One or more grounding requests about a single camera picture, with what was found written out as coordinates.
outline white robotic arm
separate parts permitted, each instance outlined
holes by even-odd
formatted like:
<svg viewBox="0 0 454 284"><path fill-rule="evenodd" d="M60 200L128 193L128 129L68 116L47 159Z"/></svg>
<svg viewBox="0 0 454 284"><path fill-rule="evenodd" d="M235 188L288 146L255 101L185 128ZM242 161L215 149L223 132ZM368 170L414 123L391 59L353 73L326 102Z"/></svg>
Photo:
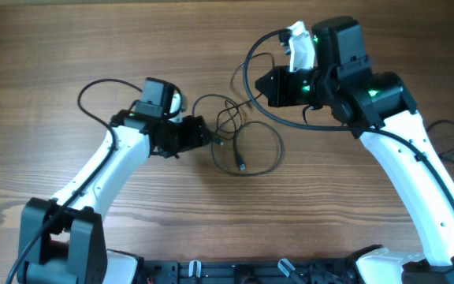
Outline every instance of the white robotic arm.
<svg viewBox="0 0 454 284"><path fill-rule="evenodd" d="M181 96L174 94L170 113L179 111L180 106ZM181 113L174 118L170 118L170 121L181 123ZM99 213L102 216L102 219L106 217L108 209L125 182L140 165L147 161L152 151L150 136L141 133L139 129L119 125L113 128L113 130L117 135L116 151L96 178L87 185L83 193L69 205L70 208L77 210L91 207L95 213ZM110 132L106 132L106 137L97 152L89 159L74 179L63 189L57 191L51 199L56 200L58 205L63 205L75 190L78 189L78 185L83 184L97 165L106 157L111 147L111 140Z"/></svg>
<svg viewBox="0 0 454 284"><path fill-rule="evenodd" d="M426 135L420 114L408 111L385 119L385 131L403 137L423 152L445 181L454 199L454 183ZM415 154L386 136L364 133L363 145L381 164L399 193L423 246L423 254L380 248L360 257L357 265L366 283L401 283L402 265L427 259L435 267L452 266L454 212L429 170Z"/></svg>

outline wood grain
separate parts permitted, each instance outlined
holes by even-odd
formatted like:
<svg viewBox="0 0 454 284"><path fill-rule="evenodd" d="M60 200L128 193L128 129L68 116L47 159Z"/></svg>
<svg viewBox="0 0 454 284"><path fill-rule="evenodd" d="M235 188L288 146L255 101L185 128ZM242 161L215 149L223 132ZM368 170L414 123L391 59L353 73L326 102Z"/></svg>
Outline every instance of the wood grain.
<svg viewBox="0 0 454 284"><path fill-rule="evenodd" d="M17 255L20 211L32 196L48 198L86 163L104 136L76 108L91 80L145 77L180 86L189 102L229 91L232 71L262 35L305 20L349 14L363 26L374 70L398 73L427 122L454 120L454 2L306 1L179 2L0 7L0 282ZM261 51L281 54L274 40ZM278 64L287 58L277 56ZM265 73L260 58L250 78ZM240 80L236 85L240 89ZM104 84L85 106L108 119L139 94ZM213 122L223 102L198 111ZM300 108L275 110L300 121ZM256 111L248 119L267 121ZM336 122L329 110L312 123ZM309 133L274 125L285 160L272 174L230 177L209 148L181 159L152 158L137 170L105 221L106 242L149 260L239 260L343 256L380 243L421 249L418 235L382 168L345 133ZM454 145L438 129L434 146ZM274 160L264 128L240 141L248 170ZM234 167L232 147L217 149ZM454 168L449 168L454 177Z"/></svg>
<svg viewBox="0 0 454 284"><path fill-rule="evenodd" d="M224 2L225 0L0 0L0 6L19 6L19 5L64 5L64 4L101 4L101 3L138 3L138 2Z"/></svg>

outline black joint housing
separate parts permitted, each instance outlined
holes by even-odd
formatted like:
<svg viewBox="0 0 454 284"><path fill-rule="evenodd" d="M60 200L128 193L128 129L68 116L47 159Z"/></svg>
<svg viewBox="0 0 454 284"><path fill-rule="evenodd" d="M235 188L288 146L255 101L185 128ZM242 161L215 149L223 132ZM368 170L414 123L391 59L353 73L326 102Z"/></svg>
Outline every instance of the black joint housing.
<svg viewBox="0 0 454 284"><path fill-rule="evenodd" d="M405 110L411 114L416 112L416 101L393 72L376 74L368 80L341 88L337 91L337 98L349 105L351 113L343 122L352 127L374 126L379 129L385 126L383 121L386 118ZM353 136L358 138L360 134L353 133Z"/></svg>
<svg viewBox="0 0 454 284"><path fill-rule="evenodd" d="M171 102L177 87L170 82L148 77L141 100L136 102L136 112L163 118L171 109Z"/></svg>
<svg viewBox="0 0 454 284"><path fill-rule="evenodd" d="M156 147L158 154L164 158L208 145L211 141L211 134L202 116L188 115L182 122L175 123L147 114L120 110L112 117L110 125L124 125L148 134L152 146Z"/></svg>
<svg viewBox="0 0 454 284"><path fill-rule="evenodd" d="M371 75L370 59L363 44L362 30L350 16L334 17L315 24L311 31L318 38L316 47L318 68L326 72L337 67L337 79L346 81L360 73Z"/></svg>
<svg viewBox="0 0 454 284"><path fill-rule="evenodd" d="M292 107L310 104L316 93L318 70L300 69L291 73L288 66L277 66L255 82L255 88L265 97L269 107Z"/></svg>
<svg viewBox="0 0 454 284"><path fill-rule="evenodd" d="M435 267L429 264L428 260L409 262L402 266L402 283L453 283L454 284L454 257L451 258L452 265L446 267Z"/></svg>

